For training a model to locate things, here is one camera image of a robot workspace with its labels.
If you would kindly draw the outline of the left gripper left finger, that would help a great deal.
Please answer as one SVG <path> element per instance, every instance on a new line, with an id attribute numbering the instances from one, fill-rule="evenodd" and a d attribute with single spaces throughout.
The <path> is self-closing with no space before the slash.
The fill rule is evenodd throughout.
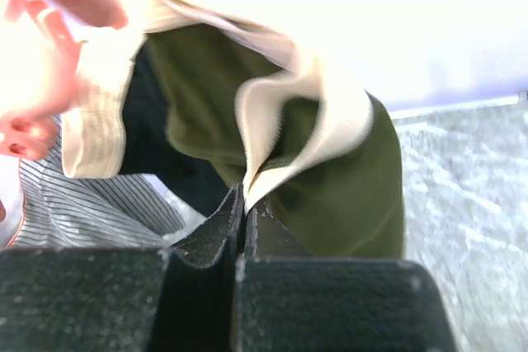
<path id="1" fill-rule="evenodd" d="M 4 351 L 226 351 L 243 197 L 167 248 L 1 254 Z"/>

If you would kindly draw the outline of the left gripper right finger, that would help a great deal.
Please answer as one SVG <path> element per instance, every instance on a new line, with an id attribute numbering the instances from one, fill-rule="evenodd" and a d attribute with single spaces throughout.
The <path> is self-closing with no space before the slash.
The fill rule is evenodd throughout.
<path id="1" fill-rule="evenodd" d="M 455 350 L 431 275 L 408 260 L 312 256 L 266 203 L 235 272 L 237 351 Z"/>

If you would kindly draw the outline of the olive green underwear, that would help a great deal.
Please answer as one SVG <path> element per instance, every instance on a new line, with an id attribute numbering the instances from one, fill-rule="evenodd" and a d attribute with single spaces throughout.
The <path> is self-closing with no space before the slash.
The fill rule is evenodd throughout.
<path id="1" fill-rule="evenodd" d="M 400 143 L 384 106 L 307 21 L 257 4 L 128 0 L 180 153 L 265 201 L 319 256 L 403 254 Z"/>

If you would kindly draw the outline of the black underwear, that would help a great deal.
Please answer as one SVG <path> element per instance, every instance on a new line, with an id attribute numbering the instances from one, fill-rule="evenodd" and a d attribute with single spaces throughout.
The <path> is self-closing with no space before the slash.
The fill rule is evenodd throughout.
<path id="1" fill-rule="evenodd" d="M 198 214 L 210 216 L 229 188 L 204 159 L 176 150 L 167 136 L 168 75 L 184 96 L 211 87 L 231 59 L 225 35 L 205 25 L 144 36 L 96 29 L 82 43 L 76 106 L 63 114 L 64 174 L 76 179 L 152 174 Z"/>

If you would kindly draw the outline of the pink round clip hanger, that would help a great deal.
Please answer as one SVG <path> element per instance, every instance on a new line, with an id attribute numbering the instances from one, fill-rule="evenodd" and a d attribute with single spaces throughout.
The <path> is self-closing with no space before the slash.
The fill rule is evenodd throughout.
<path id="1" fill-rule="evenodd" d="M 1 153 L 40 160 L 53 146 L 53 117 L 76 101 L 81 44 L 67 12 L 95 27 L 122 27 L 117 0 L 1 0 Z"/>

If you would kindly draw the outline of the grey striped hanging underwear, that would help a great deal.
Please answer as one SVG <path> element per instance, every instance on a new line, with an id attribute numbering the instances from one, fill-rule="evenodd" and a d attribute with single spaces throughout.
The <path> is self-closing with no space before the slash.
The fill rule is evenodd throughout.
<path id="1" fill-rule="evenodd" d="M 142 175 L 67 178 L 60 142 L 41 161 L 20 160 L 17 170 L 3 248 L 165 247 L 188 233 L 182 215 Z"/>

